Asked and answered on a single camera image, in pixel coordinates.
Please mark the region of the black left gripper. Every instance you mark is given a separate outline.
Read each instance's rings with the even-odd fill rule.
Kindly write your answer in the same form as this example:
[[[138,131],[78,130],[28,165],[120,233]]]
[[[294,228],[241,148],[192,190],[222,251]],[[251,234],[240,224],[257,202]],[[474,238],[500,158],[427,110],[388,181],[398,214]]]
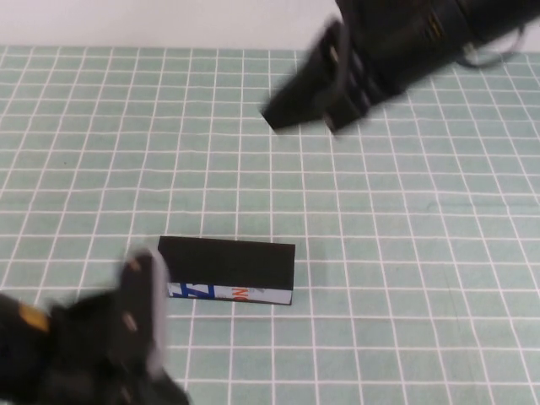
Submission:
[[[40,310],[1,296],[1,399],[12,404],[188,404],[167,374],[111,359],[113,297]]]

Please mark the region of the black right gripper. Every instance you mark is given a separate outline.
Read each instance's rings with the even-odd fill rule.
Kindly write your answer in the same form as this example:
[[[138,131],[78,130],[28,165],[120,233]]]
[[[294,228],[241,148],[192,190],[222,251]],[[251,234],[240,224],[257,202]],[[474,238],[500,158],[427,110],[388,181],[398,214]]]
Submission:
[[[342,130],[371,101],[388,100],[454,62],[468,43],[464,1],[338,1],[333,20],[296,73],[269,97],[262,117],[273,130],[324,121]]]

